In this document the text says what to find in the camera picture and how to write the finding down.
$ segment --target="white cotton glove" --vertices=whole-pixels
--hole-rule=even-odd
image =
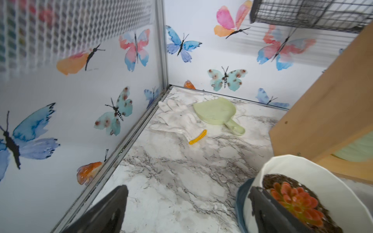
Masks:
[[[207,130],[197,125],[192,112],[181,101],[168,100],[167,104],[158,102],[159,108],[163,111],[157,115],[161,124],[151,125],[153,130],[181,133],[192,145],[203,138]]]

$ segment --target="plastic scoop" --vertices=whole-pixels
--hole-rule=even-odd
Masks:
[[[241,136],[245,129],[231,118],[236,114],[236,107],[227,99],[218,98],[193,104],[197,116],[212,125],[226,125],[233,134]]]

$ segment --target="mesh panel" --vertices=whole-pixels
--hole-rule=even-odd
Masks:
[[[27,73],[151,23],[152,0],[0,0],[0,77]]]
[[[359,33],[373,19],[373,0],[254,0],[251,22]]]

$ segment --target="white marble surface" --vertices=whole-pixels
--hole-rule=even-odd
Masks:
[[[166,100],[170,98],[192,108],[192,103],[217,97],[174,87]],[[158,123],[158,110],[93,204],[116,186],[127,185],[126,233],[240,232],[236,191],[273,156],[268,131],[286,111],[232,102],[237,108],[233,119],[246,133],[238,137],[224,125],[199,121],[207,136],[194,145],[183,135],[150,130]]]

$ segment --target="white pot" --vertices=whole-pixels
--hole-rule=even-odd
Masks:
[[[252,187],[263,187],[266,174],[285,175],[313,191],[343,233],[373,232],[373,218],[367,207],[343,181],[316,163],[294,155],[273,157],[264,164]],[[249,233],[258,233],[249,193],[244,203],[245,225]]]

